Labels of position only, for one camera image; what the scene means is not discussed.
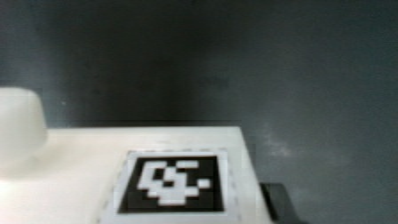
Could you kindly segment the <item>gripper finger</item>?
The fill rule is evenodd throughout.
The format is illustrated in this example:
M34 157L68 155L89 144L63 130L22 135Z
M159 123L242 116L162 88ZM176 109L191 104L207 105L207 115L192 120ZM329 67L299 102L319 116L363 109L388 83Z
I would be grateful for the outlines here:
M287 187L281 183L262 183L271 219L276 224L310 224L297 215Z

